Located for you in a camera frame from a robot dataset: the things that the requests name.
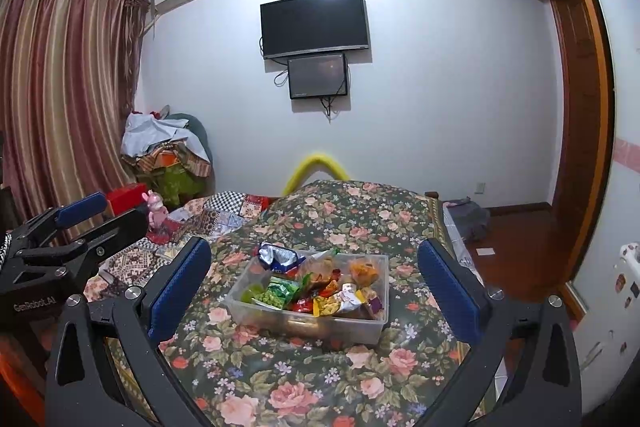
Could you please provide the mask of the long wafer biscuit packet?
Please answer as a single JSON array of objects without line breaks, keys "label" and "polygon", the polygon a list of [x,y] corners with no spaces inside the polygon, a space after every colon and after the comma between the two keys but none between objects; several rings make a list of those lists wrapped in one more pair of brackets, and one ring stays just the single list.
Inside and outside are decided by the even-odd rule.
[{"label": "long wafer biscuit packet", "polygon": [[378,293],[371,287],[363,287],[360,289],[363,302],[362,306],[367,317],[371,320],[381,321],[384,317],[385,308]]}]

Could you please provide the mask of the yellow curved pillow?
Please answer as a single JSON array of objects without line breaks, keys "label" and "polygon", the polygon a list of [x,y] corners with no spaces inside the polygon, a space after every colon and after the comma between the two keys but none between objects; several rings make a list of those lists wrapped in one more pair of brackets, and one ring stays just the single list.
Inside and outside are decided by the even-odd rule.
[{"label": "yellow curved pillow", "polygon": [[288,196],[297,191],[316,172],[324,172],[334,180],[349,180],[347,171],[337,160],[330,155],[313,153],[306,156],[294,169],[292,176],[285,184],[282,195]]}]

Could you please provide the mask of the red snack packet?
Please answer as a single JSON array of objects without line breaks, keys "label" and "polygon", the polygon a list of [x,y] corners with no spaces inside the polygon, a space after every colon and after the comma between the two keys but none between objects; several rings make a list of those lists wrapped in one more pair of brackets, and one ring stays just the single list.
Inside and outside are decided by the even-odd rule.
[{"label": "red snack packet", "polygon": [[329,283],[320,287],[311,288],[303,297],[295,299],[289,306],[290,311],[298,313],[314,313],[314,302],[321,298],[326,299],[332,297],[340,290],[340,284],[337,280],[330,280]]}]

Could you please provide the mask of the brown wooden door frame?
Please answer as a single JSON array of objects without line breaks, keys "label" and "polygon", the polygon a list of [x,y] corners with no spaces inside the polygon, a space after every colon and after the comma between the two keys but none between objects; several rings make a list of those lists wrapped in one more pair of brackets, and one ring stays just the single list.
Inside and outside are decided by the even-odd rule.
[{"label": "brown wooden door frame", "polygon": [[599,0],[550,0],[563,74],[562,148],[552,210],[567,260],[558,291],[580,321],[586,300],[573,281],[600,217],[610,173],[614,86],[608,35]]}]

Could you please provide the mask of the yellow white snack bag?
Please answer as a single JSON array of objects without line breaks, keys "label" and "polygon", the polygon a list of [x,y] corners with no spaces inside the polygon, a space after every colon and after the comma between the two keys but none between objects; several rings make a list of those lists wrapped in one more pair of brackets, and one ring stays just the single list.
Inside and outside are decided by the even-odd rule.
[{"label": "yellow white snack bag", "polygon": [[345,283],[340,291],[329,297],[318,296],[312,304],[314,317],[334,317],[358,310],[364,303],[364,297],[357,285]]}]

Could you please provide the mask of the orange crispy snack packet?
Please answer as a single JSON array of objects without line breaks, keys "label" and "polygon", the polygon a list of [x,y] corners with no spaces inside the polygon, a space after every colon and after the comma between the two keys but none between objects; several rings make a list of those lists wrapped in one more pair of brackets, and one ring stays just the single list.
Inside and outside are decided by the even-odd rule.
[{"label": "orange crispy snack packet", "polygon": [[380,264],[372,259],[359,258],[349,262],[349,274],[360,288],[370,287],[380,278]]}]

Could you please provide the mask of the green peas snack bag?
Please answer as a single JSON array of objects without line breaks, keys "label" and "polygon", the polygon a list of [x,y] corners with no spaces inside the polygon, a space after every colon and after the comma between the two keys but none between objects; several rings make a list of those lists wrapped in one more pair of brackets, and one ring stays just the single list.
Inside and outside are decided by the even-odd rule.
[{"label": "green peas snack bag", "polygon": [[300,291],[299,283],[283,277],[271,277],[266,288],[252,298],[256,306],[284,310]]}]

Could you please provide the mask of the red box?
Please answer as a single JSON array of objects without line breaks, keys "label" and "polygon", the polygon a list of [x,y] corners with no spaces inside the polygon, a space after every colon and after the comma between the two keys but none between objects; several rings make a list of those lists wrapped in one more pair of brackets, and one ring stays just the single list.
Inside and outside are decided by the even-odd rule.
[{"label": "red box", "polygon": [[148,191],[145,183],[128,184],[106,194],[107,210],[110,217],[117,217],[144,203],[142,194]]}]

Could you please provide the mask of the wall mounted television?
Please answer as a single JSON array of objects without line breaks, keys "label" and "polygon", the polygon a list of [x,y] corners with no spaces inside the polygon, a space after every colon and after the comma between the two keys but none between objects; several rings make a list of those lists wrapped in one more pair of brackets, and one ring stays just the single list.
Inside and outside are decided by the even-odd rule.
[{"label": "wall mounted television", "polygon": [[262,55],[280,58],[365,50],[370,46],[364,0],[279,0],[260,6]]}]

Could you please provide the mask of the white appliance with stickers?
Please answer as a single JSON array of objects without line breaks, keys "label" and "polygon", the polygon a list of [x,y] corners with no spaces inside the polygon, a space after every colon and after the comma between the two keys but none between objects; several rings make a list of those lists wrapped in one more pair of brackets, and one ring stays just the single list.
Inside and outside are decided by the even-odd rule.
[{"label": "white appliance with stickers", "polygon": [[639,245],[628,243],[604,271],[596,300],[574,332],[582,411],[616,390],[639,350]]}]

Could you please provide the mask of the striped curtain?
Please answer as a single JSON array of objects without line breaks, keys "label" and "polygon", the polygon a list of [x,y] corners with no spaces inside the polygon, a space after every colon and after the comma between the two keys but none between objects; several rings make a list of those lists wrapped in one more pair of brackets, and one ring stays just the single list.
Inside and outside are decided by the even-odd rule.
[{"label": "striped curtain", "polygon": [[22,220],[134,181],[120,159],[150,0],[1,0],[3,183]]}]

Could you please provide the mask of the floral green bedspread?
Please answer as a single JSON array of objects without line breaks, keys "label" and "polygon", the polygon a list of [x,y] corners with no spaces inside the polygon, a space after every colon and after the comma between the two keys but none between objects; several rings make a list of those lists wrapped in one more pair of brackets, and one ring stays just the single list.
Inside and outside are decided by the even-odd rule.
[{"label": "floral green bedspread", "polygon": [[[469,351],[418,272],[416,250],[432,237],[471,263],[434,196],[373,182],[308,184],[207,241],[212,264],[160,352],[216,426],[410,426]],[[378,345],[282,336],[236,323],[224,297],[265,242],[387,256],[390,319]]]}]

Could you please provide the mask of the pink plush toy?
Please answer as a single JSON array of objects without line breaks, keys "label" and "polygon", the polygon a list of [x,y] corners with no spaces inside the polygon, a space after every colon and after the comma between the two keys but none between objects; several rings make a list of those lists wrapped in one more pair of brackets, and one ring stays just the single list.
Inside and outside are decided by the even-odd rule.
[{"label": "pink plush toy", "polygon": [[151,230],[158,230],[168,217],[168,210],[160,194],[149,190],[142,193],[143,202],[148,207],[148,221]]}]

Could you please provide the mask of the small wall monitor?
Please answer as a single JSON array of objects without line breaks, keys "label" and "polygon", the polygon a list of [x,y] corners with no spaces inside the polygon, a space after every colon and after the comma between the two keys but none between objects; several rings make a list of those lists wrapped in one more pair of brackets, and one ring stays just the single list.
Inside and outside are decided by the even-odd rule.
[{"label": "small wall monitor", "polygon": [[291,100],[348,95],[345,54],[312,54],[291,58],[288,61],[288,92]]}]

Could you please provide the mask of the green jelly cup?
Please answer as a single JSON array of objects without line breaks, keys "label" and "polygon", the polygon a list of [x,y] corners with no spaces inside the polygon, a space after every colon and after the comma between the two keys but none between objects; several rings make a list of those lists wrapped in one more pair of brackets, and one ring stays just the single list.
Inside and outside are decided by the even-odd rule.
[{"label": "green jelly cup", "polygon": [[262,302],[262,294],[265,292],[265,287],[260,284],[252,284],[244,288],[241,295],[242,303],[248,305],[259,306]]}]

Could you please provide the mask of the blue white snack bag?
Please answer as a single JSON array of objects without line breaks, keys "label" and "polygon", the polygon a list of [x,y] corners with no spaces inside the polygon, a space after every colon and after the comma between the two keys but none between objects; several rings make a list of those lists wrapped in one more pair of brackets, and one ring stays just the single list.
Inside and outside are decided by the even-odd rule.
[{"label": "blue white snack bag", "polygon": [[258,247],[257,257],[265,270],[278,274],[297,269],[305,260],[297,251],[268,243]]}]

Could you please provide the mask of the clear bread packet green ends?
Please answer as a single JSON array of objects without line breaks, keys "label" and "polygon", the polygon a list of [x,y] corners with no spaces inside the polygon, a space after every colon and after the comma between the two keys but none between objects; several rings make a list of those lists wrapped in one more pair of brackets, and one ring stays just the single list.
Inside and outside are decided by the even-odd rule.
[{"label": "clear bread packet green ends", "polygon": [[339,281],[341,269],[336,264],[337,251],[329,249],[305,258],[299,267],[298,279],[304,291],[314,291],[326,287],[332,281]]}]

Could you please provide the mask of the pile of clothes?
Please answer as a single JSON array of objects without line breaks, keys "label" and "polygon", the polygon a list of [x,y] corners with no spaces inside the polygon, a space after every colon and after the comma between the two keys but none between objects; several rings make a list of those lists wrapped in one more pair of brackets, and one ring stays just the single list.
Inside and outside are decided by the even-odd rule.
[{"label": "pile of clothes", "polygon": [[168,108],[128,115],[120,159],[171,209],[207,194],[214,185],[213,154],[203,124]]}]

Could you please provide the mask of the patchwork quilt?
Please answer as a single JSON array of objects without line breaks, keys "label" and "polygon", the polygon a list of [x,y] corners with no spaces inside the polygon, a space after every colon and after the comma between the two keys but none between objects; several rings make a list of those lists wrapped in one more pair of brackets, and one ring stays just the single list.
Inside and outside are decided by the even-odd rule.
[{"label": "patchwork quilt", "polygon": [[88,301],[115,297],[129,286],[143,287],[152,276],[177,257],[193,236],[215,242],[260,216],[273,200],[241,192],[224,191],[192,199],[171,211],[160,231],[149,232],[132,245],[102,262],[88,280]]}]

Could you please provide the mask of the grey bag on floor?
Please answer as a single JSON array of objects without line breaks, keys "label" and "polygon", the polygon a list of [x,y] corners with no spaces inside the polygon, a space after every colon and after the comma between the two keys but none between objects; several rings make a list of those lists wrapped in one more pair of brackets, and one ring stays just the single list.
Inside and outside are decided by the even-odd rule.
[{"label": "grey bag on floor", "polygon": [[490,225],[488,209],[480,207],[469,197],[445,200],[442,205],[448,209],[465,242],[476,242],[486,237]]}]

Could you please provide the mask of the clear plastic storage bin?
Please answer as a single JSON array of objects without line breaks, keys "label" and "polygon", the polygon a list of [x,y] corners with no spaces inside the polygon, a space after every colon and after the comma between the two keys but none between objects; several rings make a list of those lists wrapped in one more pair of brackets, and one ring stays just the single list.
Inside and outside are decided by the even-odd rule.
[{"label": "clear plastic storage bin", "polygon": [[241,325],[374,346],[390,315],[390,262],[336,248],[262,245],[224,303]]}]

